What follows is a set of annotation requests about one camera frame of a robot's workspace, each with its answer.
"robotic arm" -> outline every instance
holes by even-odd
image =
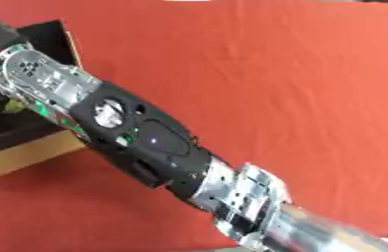
[[[0,95],[71,130],[149,187],[209,212],[217,229],[254,251],[388,251],[379,238],[291,204],[274,174],[238,169],[198,145],[151,103],[77,67],[61,65],[0,23]]]

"hole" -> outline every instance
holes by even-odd
[[[137,114],[145,114],[145,106],[142,104],[139,104],[136,106],[136,113]]]
[[[97,141],[100,142],[101,144],[106,144],[105,138],[98,138]]]

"red cloth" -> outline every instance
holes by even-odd
[[[276,172],[305,208],[388,234],[388,4],[1,0],[0,18],[65,21],[89,72]],[[226,244],[87,150],[0,178],[0,251]]]

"red fabric surface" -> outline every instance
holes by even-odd
[[[388,4],[1,0],[0,18],[65,21],[89,72],[274,171],[299,205],[388,234]],[[0,178],[0,251],[227,244],[87,150]]]

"black plastic casing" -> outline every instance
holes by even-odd
[[[99,126],[95,107],[111,99],[123,107],[123,123],[116,128]],[[181,200],[189,199],[209,169],[211,154],[197,146],[189,131],[154,105],[111,83],[73,106],[70,115],[89,135],[87,145],[142,183],[166,188]],[[130,140],[126,148],[116,142]]]

